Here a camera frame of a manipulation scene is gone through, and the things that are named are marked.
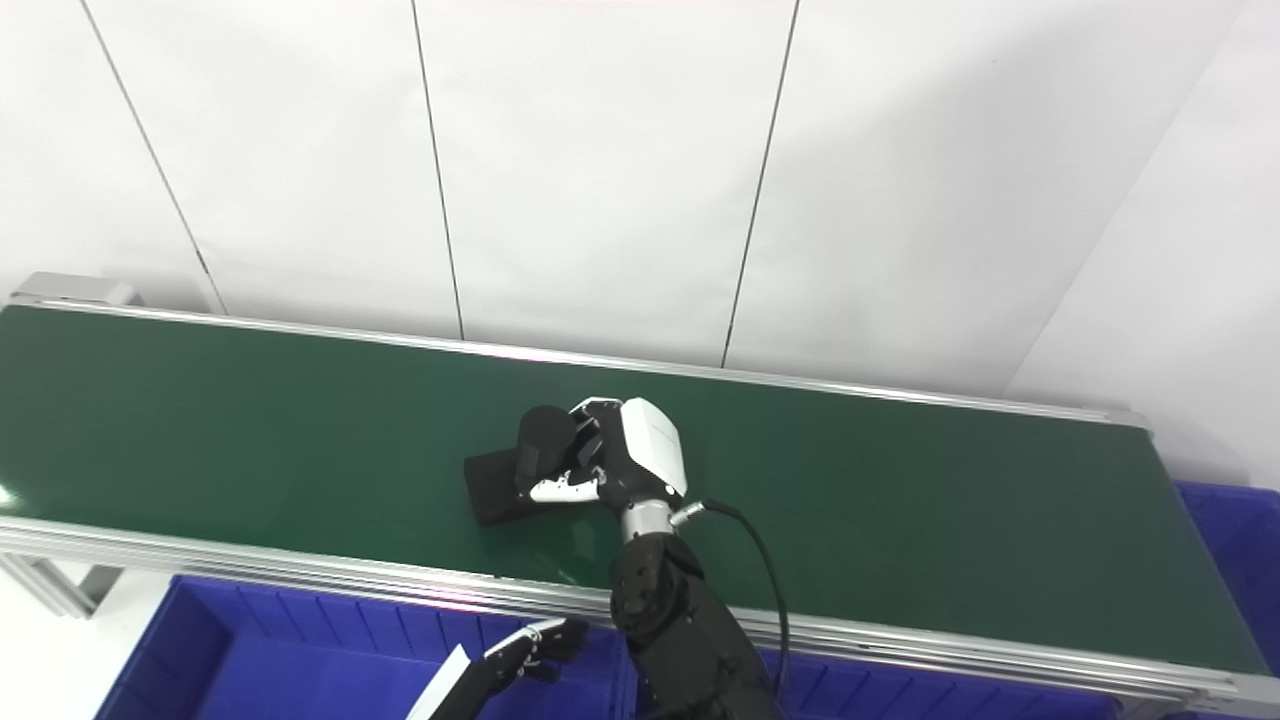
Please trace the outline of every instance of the robotic arm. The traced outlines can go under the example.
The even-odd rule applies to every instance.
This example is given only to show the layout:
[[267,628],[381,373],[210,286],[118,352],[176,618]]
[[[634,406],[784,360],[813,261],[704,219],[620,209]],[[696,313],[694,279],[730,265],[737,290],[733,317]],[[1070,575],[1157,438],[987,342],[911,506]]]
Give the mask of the robotic arm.
[[471,660],[462,646],[457,646],[406,720],[474,720],[485,702],[507,689],[516,678],[557,680],[559,671],[545,660],[570,662],[585,641],[586,623],[558,619],[516,630],[479,660]]
[[611,566],[611,612],[657,714],[785,720],[759,653],[675,533],[703,506],[680,510],[680,434],[658,407],[603,397],[567,413],[534,407],[515,448],[468,457],[465,474],[481,525],[579,502],[614,514],[625,544]]

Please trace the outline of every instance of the metal bracket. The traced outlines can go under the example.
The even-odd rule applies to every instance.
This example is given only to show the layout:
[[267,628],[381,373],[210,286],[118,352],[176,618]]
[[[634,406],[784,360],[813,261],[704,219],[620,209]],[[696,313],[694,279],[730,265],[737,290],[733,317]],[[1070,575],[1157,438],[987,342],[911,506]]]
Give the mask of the metal bracket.
[[102,305],[142,305],[142,296],[129,283],[63,273],[32,273],[13,291],[12,297],[18,301],[37,297]]
[[79,584],[46,557],[0,552],[0,570],[9,574],[54,615],[87,620],[124,570],[95,565]]

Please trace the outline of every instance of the black robot forearm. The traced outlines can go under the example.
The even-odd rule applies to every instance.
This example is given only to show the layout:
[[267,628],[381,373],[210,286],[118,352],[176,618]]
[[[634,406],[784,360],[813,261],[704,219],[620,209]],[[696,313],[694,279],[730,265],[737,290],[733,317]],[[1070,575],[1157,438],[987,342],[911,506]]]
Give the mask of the black robot forearm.
[[663,716],[786,719],[755,647],[680,537],[631,539],[611,574],[613,621]]

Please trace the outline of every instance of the conveyor leg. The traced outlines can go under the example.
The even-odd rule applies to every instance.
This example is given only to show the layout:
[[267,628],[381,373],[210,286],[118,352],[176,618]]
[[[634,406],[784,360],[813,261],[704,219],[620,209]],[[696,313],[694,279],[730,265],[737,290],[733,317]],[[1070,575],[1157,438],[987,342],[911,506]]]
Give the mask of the conveyor leg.
[[0,552],[0,569],[55,615],[88,619],[124,570],[95,565],[76,584],[45,557]]

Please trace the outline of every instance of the cable connector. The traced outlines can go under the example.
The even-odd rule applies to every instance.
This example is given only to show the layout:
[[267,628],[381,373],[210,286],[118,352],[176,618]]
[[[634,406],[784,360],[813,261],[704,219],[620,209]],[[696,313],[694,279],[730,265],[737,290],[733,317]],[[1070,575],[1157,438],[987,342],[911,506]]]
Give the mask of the cable connector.
[[671,527],[678,529],[681,525],[691,520],[694,515],[698,515],[699,512],[703,512],[705,510],[707,506],[703,505],[701,502],[686,505],[671,514]]

